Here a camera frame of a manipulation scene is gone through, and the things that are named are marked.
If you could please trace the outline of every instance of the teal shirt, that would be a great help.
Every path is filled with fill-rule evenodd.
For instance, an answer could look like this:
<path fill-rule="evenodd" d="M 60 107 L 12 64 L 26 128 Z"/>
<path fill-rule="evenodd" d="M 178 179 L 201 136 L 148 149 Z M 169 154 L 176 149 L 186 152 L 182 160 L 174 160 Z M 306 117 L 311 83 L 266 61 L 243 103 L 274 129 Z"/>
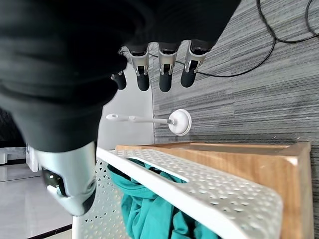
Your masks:
<path fill-rule="evenodd" d="M 177 183 L 183 180 L 150 165 L 131 159 Z M 172 204 L 121 171 L 108 166 L 115 185 L 123 192 L 122 215 L 127 234 L 132 239 L 219 239 L 220 237 Z"/>

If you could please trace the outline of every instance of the wooden shelf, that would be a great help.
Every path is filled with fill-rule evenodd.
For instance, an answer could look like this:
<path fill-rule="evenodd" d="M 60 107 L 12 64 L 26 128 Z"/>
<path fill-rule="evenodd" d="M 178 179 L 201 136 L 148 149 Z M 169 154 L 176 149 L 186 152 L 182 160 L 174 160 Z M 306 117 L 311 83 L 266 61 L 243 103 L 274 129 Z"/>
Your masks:
<path fill-rule="evenodd" d="M 284 201 L 281 238 L 314 238 L 310 143 L 253 145 L 183 142 L 116 147 L 116 150 L 123 149 L 158 150 L 272 188 Z"/>

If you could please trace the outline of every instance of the striped carpet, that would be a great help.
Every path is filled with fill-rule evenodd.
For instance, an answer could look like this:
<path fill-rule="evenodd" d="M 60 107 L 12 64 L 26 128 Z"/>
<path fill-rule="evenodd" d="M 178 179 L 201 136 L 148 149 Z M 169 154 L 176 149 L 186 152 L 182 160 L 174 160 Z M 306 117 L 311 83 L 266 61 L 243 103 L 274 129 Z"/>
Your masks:
<path fill-rule="evenodd" d="M 304 23 L 307 0 L 262 1 L 264 14 L 278 37 L 310 36 Z M 310 23 L 319 32 L 319 0 L 310 10 Z M 251 68 L 267 54 L 272 39 L 258 17 L 254 0 L 243 0 L 200 71 L 235 74 Z M 184 61 L 186 42 L 177 59 Z M 157 54 L 151 44 L 150 52 Z M 265 64 L 234 78 L 197 75 L 192 87 L 180 84 L 182 65 L 176 64 L 172 89 L 159 89 L 159 61 L 150 58 L 154 114 L 165 118 L 179 108 L 193 119 L 190 133 L 174 136 L 155 126 L 155 142 L 206 141 L 312 144 L 315 229 L 319 238 L 319 39 L 299 44 L 278 43 Z"/>

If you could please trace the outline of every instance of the white storage rack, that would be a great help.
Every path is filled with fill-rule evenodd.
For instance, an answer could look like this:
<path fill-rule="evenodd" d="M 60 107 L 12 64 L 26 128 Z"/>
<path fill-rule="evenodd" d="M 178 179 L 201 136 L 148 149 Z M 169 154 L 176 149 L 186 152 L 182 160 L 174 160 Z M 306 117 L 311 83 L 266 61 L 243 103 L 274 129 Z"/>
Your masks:
<path fill-rule="evenodd" d="M 97 195 L 90 211 L 73 219 L 73 239 L 125 239 L 122 193 L 108 163 L 184 211 L 223 239 L 279 239 L 283 203 L 272 189 L 151 149 L 97 149 Z M 174 183 L 127 158 L 135 158 L 187 183 Z"/>

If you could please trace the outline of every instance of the white floor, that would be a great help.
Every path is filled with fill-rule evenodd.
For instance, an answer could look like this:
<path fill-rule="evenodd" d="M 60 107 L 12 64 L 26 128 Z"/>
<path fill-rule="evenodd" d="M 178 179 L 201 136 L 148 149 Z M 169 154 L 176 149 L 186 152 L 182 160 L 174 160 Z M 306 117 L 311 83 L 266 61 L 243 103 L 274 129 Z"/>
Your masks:
<path fill-rule="evenodd" d="M 0 239 L 27 239 L 72 223 L 26 164 L 0 166 Z"/>

